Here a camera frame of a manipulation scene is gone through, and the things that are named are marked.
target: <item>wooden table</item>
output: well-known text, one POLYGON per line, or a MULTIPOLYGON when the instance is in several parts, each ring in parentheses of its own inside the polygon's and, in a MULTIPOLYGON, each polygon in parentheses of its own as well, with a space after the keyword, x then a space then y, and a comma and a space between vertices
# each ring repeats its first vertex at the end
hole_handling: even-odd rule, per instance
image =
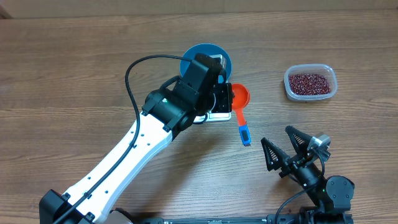
MULTIPOLYGON (((116 203, 164 218, 275 213, 300 189, 268 172, 260 139, 291 155, 284 128, 331 136, 326 174, 355 184, 356 223, 398 222, 398 11, 95 17, 0 21, 0 223, 39 223, 39 200, 84 177, 124 136, 134 112, 124 72, 151 54, 182 55, 212 42, 233 60, 233 83, 252 95, 243 147, 236 118, 193 126, 143 168, 116 203), (282 83, 292 65, 326 63, 337 94, 294 103, 282 83)), ((134 68, 146 95, 179 62, 134 68)), ((306 196, 289 209, 312 205, 306 196)))

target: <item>plastic container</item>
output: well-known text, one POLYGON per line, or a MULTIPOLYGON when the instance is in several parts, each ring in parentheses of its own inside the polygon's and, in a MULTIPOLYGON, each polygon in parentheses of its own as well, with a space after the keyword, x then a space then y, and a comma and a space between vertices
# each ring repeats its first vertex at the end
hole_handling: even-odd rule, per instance
POLYGON ((327 98, 331 98, 337 92, 337 79, 336 74, 333 69, 324 64, 306 64, 306 65, 294 65, 290 67, 285 72, 285 89, 287 98, 292 101, 315 101, 315 100, 325 100, 327 98), (291 75, 298 75, 303 73, 309 74, 319 74, 323 75, 330 85, 331 92, 329 94, 322 94, 322 95, 297 95, 295 94, 292 89, 290 89, 289 85, 289 76, 291 75))

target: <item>blue plate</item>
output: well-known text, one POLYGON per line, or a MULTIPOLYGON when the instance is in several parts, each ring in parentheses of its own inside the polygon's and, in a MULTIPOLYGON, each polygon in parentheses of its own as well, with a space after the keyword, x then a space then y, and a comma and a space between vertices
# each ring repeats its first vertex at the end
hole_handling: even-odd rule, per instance
MULTIPOLYGON (((221 54, 225 58, 225 71, 226 71, 226 79, 229 80, 229 77, 231 76, 232 73, 232 61, 229 55, 226 53, 224 49, 221 47, 215 45, 215 44, 198 44, 190 49, 187 50, 187 52, 183 55, 183 57, 189 58, 189 59, 194 59, 195 55, 197 53, 203 53, 207 55, 218 55, 221 54)), ((189 62, 187 61, 181 61, 180 63, 180 73, 181 76, 184 76, 185 72, 188 69, 189 62)), ((218 80, 220 83, 223 82, 222 77, 220 77, 220 80, 218 80)))

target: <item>black cable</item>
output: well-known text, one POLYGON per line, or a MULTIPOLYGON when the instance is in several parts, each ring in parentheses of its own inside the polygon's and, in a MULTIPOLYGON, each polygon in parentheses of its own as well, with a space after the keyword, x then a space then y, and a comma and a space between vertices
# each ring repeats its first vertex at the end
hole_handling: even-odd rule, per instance
MULTIPOLYGON (((321 162, 322 171, 321 171, 320 178, 322 178, 322 177, 325 175, 325 162, 324 162, 323 159, 319 156, 319 153, 318 153, 317 151, 314 150, 313 152, 314 152, 314 154, 315 154, 316 156, 318 156, 319 161, 321 162)), ((314 189, 316 186, 317 186, 317 184, 314 184, 314 185, 312 185, 311 187, 309 187, 309 188, 307 188, 307 189, 304 189, 304 190, 300 191, 299 193, 293 195, 291 198, 287 199, 287 200, 279 207, 278 211, 277 211, 276 214, 275 214, 275 224, 278 224, 278 216, 279 216, 279 213, 282 211, 282 209, 283 209, 288 203, 290 203, 292 200, 294 200, 294 199, 297 198, 298 196, 300 196, 300 195, 302 195, 302 194, 304 194, 304 193, 307 193, 307 192, 309 192, 310 190, 314 189)))
POLYGON ((194 123, 194 124, 204 124, 207 121, 208 117, 209 116, 207 115, 207 113, 205 113, 205 119, 203 119, 203 121, 200 121, 200 122, 197 122, 197 123, 194 123))
POLYGON ((169 85, 173 84, 174 82, 177 82, 178 80, 180 80, 180 76, 176 75, 176 76, 170 78, 169 80, 167 80, 165 83, 163 83, 160 86, 160 89, 161 90, 166 89, 169 85))
POLYGON ((312 186, 312 187, 309 187, 309 188, 307 188, 307 189, 305 189, 305 190, 302 190, 302 191, 300 191, 299 193, 293 195, 291 198, 287 199, 287 200, 279 207, 278 211, 277 211, 276 214, 275 214, 275 224, 278 224, 278 216, 279 216, 279 213, 282 211, 282 209, 283 209, 288 203, 290 203, 291 201, 293 201, 294 199, 296 199, 298 196, 300 196, 300 195, 302 195, 302 194, 304 194, 304 193, 309 192, 309 191, 312 190, 315 186, 316 186, 316 185, 314 185, 314 186, 312 186))
POLYGON ((316 150, 313 150, 313 153, 318 156, 319 161, 321 162, 321 166, 322 166, 322 172, 321 172, 321 176, 323 177, 325 175, 325 162, 323 161, 323 159, 320 157, 319 153, 316 150))
POLYGON ((130 89, 130 84, 129 84, 129 74, 131 69, 138 63, 148 60, 148 59, 152 59, 152 58, 159 58, 159 57, 163 57, 163 58, 174 58, 174 59, 180 59, 180 60, 185 60, 188 62, 191 62, 192 60, 189 58, 183 58, 183 57, 178 57, 178 56, 173 56, 173 55, 150 55, 150 56, 146 56, 143 57, 141 59, 136 60, 135 62, 133 62, 129 68, 126 71, 126 75, 124 76, 124 82, 126 83, 126 88, 127 88, 127 92, 129 93, 129 97, 132 103, 132 107, 134 108, 134 112, 136 113, 136 133, 134 134, 134 137, 132 139, 132 141, 130 142, 129 147, 126 149, 126 151, 124 151, 123 155, 118 159, 118 161, 116 161, 116 163, 104 174, 104 176, 102 176, 97 183, 95 183, 74 205, 72 205, 72 207, 70 207, 63 215, 61 215, 53 224, 60 224, 60 222, 62 220, 64 220, 69 214, 71 214, 71 212, 73 212, 84 200, 86 200, 87 197, 89 197, 94 190, 101 185, 101 183, 117 168, 117 166, 122 163, 123 159, 129 154, 130 150, 132 149, 134 143, 136 143, 136 140, 138 138, 138 134, 139 134, 139 128, 140 128, 140 117, 139 117, 139 110, 138 110, 138 106, 137 103, 132 95, 131 89, 130 89))
POLYGON ((292 176, 292 174, 289 174, 288 177, 289 177, 291 180, 293 180, 294 182, 299 183, 299 182, 296 180, 296 178, 294 178, 294 177, 292 176))

